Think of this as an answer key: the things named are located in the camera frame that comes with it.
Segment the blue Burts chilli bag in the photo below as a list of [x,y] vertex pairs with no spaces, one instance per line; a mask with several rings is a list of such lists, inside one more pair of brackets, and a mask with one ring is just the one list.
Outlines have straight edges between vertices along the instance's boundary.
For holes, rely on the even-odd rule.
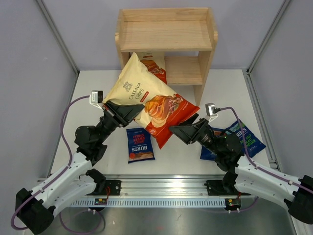
[[[220,136],[220,135],[225,134],[224,129],[220,129],[220,128],[212,128],[212,129],[213,129],[215,136]],[[216,156],[217,156],[216,154],[212,153],[210,150],[202,146],[201,155],[200,155],[201,160],[214,161]]]
[[151,135],[144,128],[127,129],[128,163],[155,160]]

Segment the cassava chips bag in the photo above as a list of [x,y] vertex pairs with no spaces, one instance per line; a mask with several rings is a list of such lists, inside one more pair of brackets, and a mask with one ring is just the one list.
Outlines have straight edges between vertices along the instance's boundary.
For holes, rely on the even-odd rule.
[[102,102],[108,101],[117,105],[144,105],[134,121],[156,139],[159,148],[172,135],[169,127],[181,124],[200,109],[150,73],[136,53]]
[[164,52],[133,52],[123,68],[131,82],[148,85],[167,86]]

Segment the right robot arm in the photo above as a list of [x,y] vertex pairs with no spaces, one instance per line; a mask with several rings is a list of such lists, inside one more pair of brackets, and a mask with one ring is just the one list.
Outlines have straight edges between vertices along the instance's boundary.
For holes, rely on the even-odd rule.
[[242,151],[236,134],[216,136],[205,118],[172,126],[170,131],[185,144],[198,142],[216,154],[217,166],[226,172],[222,185],[228,193],[255,195],[278,204],[303,223],[313,223],[312,177],[298,178],[261,165]]

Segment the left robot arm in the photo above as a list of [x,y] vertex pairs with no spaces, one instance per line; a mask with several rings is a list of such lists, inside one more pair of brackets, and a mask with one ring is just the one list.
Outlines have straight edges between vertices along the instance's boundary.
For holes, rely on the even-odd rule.
[[142,104],[104,104],[103,116],[96,126],[80,126],[75,132],[77,150],[68,164],[31,190],[22,188],[16,194],[15,212],[26,229],[38,235],[46,230],[54,218],[72,202],[88,194],[101,193],[106,177],[93,166],[102,159],[107,146],[103,142],[118,127],[126,127],[143,110]]

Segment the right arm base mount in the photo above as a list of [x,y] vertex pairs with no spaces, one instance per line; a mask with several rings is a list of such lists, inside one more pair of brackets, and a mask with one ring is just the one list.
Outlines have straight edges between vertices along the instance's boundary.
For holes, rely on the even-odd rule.
[[207,194],[209,196],[237,196],[237,192],[228,192],[224,189],[221,180],[207,180],[204,183],[206,187]]

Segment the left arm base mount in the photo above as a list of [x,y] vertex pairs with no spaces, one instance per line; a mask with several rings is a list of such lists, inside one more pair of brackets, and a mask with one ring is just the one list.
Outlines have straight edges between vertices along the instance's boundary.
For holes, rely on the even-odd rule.
[[106,180],[101,183],[99,188],[95,191],[95,195],[101,196],[119,196],[121,191],[120,180]]

